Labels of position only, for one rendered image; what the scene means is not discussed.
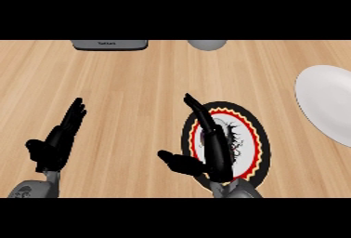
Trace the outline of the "black red patterned plate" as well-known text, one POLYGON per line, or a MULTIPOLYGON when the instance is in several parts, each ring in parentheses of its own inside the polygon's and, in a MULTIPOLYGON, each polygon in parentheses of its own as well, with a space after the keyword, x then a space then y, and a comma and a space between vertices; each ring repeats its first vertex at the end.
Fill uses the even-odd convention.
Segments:
MULTIPOLYGON (((253 187, 258 187, 268 172, 271 156, 264 127, 249 110, 231 102, 208 102, 205 108, 224 130, 233 158, 233 178, 245 179, 253 187)), ((194 113, 184 122, 181 150, 186 156, 205 162, 203 129, 194 113)))

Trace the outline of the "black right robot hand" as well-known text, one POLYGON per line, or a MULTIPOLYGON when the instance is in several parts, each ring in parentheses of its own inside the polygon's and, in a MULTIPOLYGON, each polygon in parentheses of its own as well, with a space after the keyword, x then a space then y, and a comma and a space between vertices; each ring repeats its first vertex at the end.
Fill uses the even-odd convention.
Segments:
POLYGON ((193 177, 206 173, 211 181, 225 183, 233 179, 233 169, 222 127, 215 124, 208 109, 188 94, 184 96, 184 103, 190 107, 203 129, 205 162, 191 156, 174 154, 163 150, 157 151, 157 156, 171 171, 193 177))

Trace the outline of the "grey round object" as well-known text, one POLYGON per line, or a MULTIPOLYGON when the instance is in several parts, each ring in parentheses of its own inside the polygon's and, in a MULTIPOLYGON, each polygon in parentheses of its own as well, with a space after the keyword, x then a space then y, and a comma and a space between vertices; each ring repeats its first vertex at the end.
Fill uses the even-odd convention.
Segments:
POLYGON ((196 49, 202 51, 214 51, 225 44, 225 40, 188 40, 187 42, 196 49))

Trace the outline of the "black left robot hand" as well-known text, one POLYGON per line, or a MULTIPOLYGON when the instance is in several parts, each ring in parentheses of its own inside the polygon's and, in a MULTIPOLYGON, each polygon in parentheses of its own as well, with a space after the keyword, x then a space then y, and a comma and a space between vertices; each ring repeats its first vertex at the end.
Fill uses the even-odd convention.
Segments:
POLYGON ((59 172, 63 169, 85 114, 82 99, 76 98, 69 105, 62 123, 50 130, 45 140, 29 139, 26 141, 29 159, 37 163, 38 173, 59 172))

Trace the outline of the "dark grey flat appliance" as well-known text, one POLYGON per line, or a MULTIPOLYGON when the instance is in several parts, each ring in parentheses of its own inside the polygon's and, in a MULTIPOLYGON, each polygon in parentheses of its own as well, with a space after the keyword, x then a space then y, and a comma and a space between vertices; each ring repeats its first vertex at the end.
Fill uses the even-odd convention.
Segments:
POLYGON ((76 50, 90 51, 131 51, 147 47, 147 40, 72 40, 76 50))

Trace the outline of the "white plate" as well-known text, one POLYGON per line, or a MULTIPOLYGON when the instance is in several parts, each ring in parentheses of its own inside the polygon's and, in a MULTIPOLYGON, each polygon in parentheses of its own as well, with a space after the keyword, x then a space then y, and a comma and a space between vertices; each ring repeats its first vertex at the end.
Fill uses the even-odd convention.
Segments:
POLYGON ((312 126, 351 147, 351 72, 330 65, 305 68, 296 77, 295 98, 312 126))

